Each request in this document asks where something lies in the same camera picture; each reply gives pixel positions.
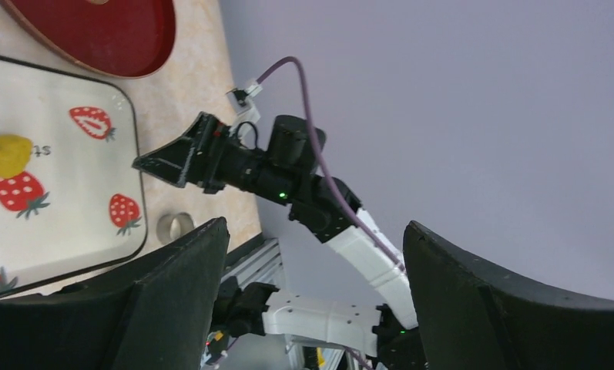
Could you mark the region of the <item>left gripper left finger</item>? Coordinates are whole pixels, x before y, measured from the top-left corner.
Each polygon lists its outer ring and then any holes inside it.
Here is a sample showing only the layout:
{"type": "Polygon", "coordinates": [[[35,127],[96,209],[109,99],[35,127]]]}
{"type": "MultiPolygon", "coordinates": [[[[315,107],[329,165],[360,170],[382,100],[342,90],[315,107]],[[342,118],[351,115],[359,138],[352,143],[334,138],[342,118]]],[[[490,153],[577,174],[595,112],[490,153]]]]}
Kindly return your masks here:
{"type": "Polygon", "coordinates": [[[56,293],[0,300],[0,369],[198,369],[229,240],[214,218],[56,293]]]}

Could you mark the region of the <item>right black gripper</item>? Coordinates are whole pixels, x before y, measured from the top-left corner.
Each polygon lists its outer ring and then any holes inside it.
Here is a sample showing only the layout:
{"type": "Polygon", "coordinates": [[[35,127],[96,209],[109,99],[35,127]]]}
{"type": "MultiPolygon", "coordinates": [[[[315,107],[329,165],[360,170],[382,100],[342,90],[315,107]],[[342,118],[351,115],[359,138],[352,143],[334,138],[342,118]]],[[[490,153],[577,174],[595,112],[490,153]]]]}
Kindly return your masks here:
{"type": "Polygon", "coordinates": [[[201,112],[192,126],[170,143],[134,159],[135,170],[173,187],[196,185],[207,194],[226,186],[257,193],[262,188],[264,151],[248,147],[239,138],[240,129],[256,126],[244,122],[228,126],[210,113],[201,112]]]}

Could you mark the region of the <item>strawberry pattern white tray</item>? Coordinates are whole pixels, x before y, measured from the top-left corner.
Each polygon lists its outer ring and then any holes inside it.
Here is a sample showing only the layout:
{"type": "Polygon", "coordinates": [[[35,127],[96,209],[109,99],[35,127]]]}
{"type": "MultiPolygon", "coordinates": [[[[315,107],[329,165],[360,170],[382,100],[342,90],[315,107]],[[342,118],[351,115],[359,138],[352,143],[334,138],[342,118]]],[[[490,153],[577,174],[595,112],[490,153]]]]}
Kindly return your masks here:
{"type": "Polygon", "coordinates": [[[0,179],[0,297],[136,256],[148,224],[136,115],[109,82],[0,55],[0,135],[32,141],[0,179]]]}

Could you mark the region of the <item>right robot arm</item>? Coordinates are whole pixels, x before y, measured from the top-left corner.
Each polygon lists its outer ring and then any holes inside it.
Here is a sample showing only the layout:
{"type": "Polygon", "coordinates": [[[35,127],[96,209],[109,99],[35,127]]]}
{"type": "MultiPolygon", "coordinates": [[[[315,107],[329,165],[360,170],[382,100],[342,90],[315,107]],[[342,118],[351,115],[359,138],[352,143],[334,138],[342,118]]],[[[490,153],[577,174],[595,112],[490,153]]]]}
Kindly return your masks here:
{"type": "Polygon", "coordinates": [[[178,138],[135,158],[133,167],[174,187],[194,184],[216,193],[231,186],[288,206],[289,219],[349,262],[384,303],[344,306],[252,283],[217,298],[212,329],[234,338],[308,338],[360,352],[387,369],[426,369],[403,255],[343,181],[317,173],[325,133],[291,115],[274,120],[266,149],[244,146],[239,133],[239,126],[201,113],[178,138]]]}

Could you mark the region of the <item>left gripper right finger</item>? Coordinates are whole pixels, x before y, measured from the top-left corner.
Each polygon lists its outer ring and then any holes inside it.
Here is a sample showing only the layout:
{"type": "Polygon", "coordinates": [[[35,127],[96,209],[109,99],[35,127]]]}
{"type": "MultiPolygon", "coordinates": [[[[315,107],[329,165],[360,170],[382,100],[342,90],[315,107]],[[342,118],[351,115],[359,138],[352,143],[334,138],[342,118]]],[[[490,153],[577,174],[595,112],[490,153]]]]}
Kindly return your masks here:
{"type": "Polygon", "coordinates": [[[614,300],[553,287],[412,221],[404,262],[432,369],[614,369],[614,300]]]}

